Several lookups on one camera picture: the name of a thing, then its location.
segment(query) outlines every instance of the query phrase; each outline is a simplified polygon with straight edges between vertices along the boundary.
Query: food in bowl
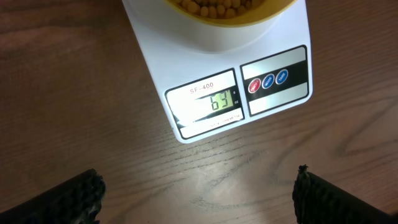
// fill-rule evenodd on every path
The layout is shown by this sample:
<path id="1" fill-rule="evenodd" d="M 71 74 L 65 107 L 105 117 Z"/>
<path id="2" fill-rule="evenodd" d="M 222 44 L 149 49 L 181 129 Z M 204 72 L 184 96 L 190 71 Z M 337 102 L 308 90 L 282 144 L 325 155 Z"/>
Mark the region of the food in bowl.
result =
<path id="1" fill-rule="evenodd" d="M 260 6 L 263 0 L 170 0 L 190 14 L 212 19 L 232 19 Z"/>

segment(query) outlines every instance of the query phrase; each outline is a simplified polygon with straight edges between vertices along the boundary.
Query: white scale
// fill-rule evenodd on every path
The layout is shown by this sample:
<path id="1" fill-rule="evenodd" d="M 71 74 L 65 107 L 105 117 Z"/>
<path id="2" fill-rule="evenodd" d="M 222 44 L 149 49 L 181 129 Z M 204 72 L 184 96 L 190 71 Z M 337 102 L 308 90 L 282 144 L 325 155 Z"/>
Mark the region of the white scale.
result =
<path id="1" fill-rule="evenodd" d="M 248 27 L 189 19 L 164 0 L 123 0 L 175 137 L 190 143 L 312 95 L 305 0 Z"/>

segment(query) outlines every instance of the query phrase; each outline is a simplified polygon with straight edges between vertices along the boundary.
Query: round yellow pellet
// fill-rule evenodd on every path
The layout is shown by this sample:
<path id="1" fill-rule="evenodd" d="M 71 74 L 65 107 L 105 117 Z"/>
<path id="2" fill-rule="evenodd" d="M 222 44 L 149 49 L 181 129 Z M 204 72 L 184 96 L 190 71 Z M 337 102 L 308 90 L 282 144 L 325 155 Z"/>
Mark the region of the round yellow pellet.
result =
<path id="1" fill-rule="evenodd" d="M 182 7 L 184 8 L 184 9 L 187 9 L 188 8 L 188 4 L 191 2 L 191 0 L 182 0 L 182 3 L 181 3 L 181 5 L 182 5 Z"/>
<path id="2" fill-rule="evenodd" d="M 251 9 L 251 1 L 247 1 L 245 6 L 246 6 L 246 9 Z"/>
<path id="3" fill-rule="evenodd" d="M 259 7 L 261 5 L 261 0 L 251 0 L 251 7 Z"/>
<path id="4" fill-rule="evenodd" d="M 199 10 L 199 6 L 195 2 L 190 2 L 188 4 L 188 12 L 197 13 L 198 10 Z"/>
<path id="5" fill-rule="evenodd" d="M 225 13 L 225 7 L 223 5 L 218 5 L 217 6 L 217 13 L 222 16 Z"/>
<path id="6" fill-rule="evenodd" d="M 241 5 L 241 0 L 232 0 L 232 7 L 237 9 Z"/>
<path id="7" fill-rule="evenodd" d="M 238 15 L 244 14 L 248 10 L 244 6 L 239 6 L 238 7 Z"/>
<path id="8" fill-rule="evenodd" d="M 217 10 L 216 10 L 216 7 L 214 7 L 214 6 L 210 6 L 210 7 L 209 7 L 209 16 L 210 16 L 210 18 L 212 18 L 212 19 L 217 19 Z"/>
<path id="9" fill-rule="evenodd" d="M 224 6 L 226 9 L 229 9 L 232 6 L 231 0 L 224 0 Z"/>
<path id="10" fill-rule="evenodd" d="M 207 8 L 206 6 L 203 6 L 200 9 L 200 15 L 203 17 L 207 17 L 209 15 L 209 8 Z"/>
<path id="11" fill-rule="evenodd" d="M 230 19 L 235 17 L 235 9 L 227 9 L 225 12 L 225 19 Z"/>

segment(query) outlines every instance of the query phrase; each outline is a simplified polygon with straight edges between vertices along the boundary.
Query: bowl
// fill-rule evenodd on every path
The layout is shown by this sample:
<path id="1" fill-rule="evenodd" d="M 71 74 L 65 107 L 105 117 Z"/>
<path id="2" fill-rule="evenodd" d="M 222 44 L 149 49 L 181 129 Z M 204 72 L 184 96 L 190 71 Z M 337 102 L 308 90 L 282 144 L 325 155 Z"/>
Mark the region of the bowl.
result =
<path id="1" fill-rule="evenodd" d="M 290 7 L 296 0 L 264 0 L 257 8 L 248 10 L 245 14 L 232 19 L 211 19 L 190 14 L 173 0 L 165 0 L 177 12 L 190 19 L 218 27 L 243 27 L 251 26 L 269 20 Z"/>

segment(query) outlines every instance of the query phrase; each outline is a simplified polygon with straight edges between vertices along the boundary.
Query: wood grain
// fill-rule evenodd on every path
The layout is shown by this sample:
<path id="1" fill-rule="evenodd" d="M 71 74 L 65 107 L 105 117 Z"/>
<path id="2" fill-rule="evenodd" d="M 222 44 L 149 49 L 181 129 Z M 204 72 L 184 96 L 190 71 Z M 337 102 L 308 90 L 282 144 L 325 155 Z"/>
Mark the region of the wood grain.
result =
<path id="1" fill-rule="evenodd" d="M 307 7 L 310 101 L 183 145 L 121 1 L 0 1 L 0 211 L 94 168 L 102 223 L 294 223 L 307 164 L 398 212 L 398 1 Z"/>

